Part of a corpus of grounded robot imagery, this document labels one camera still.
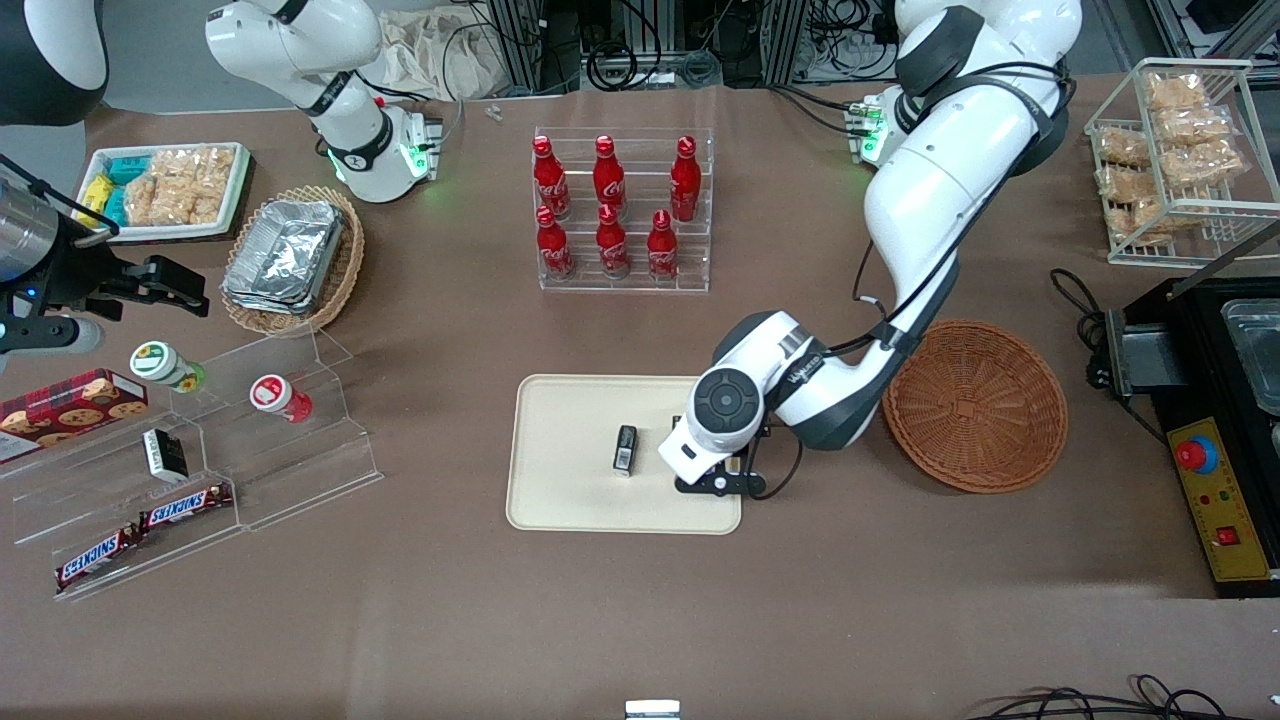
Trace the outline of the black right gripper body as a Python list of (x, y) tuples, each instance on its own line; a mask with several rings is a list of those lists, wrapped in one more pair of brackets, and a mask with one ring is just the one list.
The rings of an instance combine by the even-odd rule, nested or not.
[(69, 217), (58, 219), (58, 237), (51, 252), (40, 264), (36, 313), (55, 310), (88, 313), (108, 322), (119, 322), (123, 302), (114, 295), (122, 286), (128, 265), (106, 243), (77, 247), (77, 240), (91, 236), (88, 228)]

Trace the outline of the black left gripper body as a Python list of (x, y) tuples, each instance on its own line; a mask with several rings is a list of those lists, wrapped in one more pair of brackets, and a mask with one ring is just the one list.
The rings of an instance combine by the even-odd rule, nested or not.
[(696, 482), (687, 483), (676, 477), (675, 488), (684, 495), (763, 498), (767, 492), (767, 479), (755, 469), (755, 452), (760, 442), (769, 437), (771, 421), (765, 420), (745, 446), (718, 461)]

